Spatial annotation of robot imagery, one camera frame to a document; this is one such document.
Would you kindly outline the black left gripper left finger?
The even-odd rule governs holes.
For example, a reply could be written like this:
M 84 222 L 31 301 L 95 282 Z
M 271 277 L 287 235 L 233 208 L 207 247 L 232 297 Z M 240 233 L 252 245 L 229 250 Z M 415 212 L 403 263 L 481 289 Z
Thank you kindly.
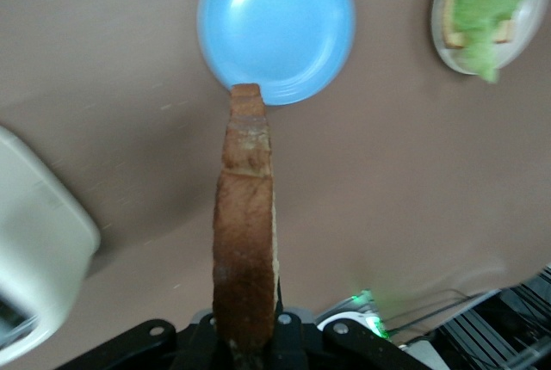
M 215 333 L 213 313 L 200 311 L 180 331 L 163 319 L 145 321 L 54 370 L 235 369 Z

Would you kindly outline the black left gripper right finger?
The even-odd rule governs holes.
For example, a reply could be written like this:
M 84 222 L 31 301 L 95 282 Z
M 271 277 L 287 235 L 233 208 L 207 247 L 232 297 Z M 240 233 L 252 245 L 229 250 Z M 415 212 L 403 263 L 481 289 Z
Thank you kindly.
M 257 370 L 430 370 L 373 331 L 349 318 L 329 322 L 322 330 L 296 313 L 283 310 L 276 288 L 274 333 L 257 360 Z

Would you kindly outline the brown bread slice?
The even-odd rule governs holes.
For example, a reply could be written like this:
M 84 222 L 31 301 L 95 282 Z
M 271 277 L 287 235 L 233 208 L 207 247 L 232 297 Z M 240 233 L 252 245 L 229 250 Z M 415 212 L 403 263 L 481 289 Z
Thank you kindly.
M 462 34 L 457 32 L 453 26 L 452 15 L 454 8 L 455 0 L 445 0 L 444 6 L 444 38 L 446 43 L 452 47 L 463 48 L 463 37 Z M 494 43 L 497 44 L 500 41 L 508 41 L 509 32 L 506 29 L 502 29 L 503 26 L 509 24 L 510 21 L 501 22 L 498 26 L 498 31 L 494 37 Z
M 269 123 L 255 83 L 230 91 L 213 228 L 216 330 L 236 354 L 255 355 L 273 336 L 279 278 Z

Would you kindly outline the green lettuce leaf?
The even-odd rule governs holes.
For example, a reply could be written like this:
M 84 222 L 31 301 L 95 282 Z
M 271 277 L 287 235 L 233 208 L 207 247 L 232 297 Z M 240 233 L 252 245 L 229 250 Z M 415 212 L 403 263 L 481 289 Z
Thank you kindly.
M 498 81 L 494 37 L 501 22 L 509 21 L 522 0 L 455 0 L 452 21 L 463 37 L 465 66 L 488 83 Z

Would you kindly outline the beige plate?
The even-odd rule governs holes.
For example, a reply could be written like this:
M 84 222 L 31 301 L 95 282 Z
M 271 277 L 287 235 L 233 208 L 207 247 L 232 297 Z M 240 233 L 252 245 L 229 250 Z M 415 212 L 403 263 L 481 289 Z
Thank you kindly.
M 503 26 L 509 40 L 495 44 L 499 69 L 513 61 L 531 42 L 540 27 L 549 0 L 523 0 L 508 25 Z M 434 47 L 444 64 L 454 71 L 471 75 L 461 59 L 461 49 L 452 47 L 444 38 L 445 0 L 433 0 L 430 14 L 430 31 Z

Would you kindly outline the blue plate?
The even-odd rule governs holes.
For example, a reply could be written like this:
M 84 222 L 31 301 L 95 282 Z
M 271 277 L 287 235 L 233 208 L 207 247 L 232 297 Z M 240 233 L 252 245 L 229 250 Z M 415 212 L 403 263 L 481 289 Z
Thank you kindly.
M 269 106 L 317 95 L 353 46 L 354 0 L 199 0 L 201 53 L 224 87 L 259 85 Z

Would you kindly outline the white toaster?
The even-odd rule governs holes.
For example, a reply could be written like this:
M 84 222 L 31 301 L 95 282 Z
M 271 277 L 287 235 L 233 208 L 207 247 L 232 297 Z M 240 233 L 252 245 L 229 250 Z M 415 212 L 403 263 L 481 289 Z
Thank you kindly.
M 62 326 L 100 242 L 79 202 L 0 126 L 0 367 Z

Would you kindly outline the black equipment box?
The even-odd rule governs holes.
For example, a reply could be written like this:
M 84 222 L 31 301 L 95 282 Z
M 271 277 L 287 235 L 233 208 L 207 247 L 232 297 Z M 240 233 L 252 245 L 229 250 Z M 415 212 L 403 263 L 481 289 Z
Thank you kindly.
M 434 331 L 450 370 L 551 370 L 551 265 Z

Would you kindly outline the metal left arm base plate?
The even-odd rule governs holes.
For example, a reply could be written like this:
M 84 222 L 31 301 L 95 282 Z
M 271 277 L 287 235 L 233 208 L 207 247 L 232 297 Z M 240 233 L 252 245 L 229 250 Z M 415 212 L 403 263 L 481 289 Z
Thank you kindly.
M 399 348 L 426 365 L 430 370 L 451 370 L 430 341 L 424 336 L 402 343 L 399 345 Z

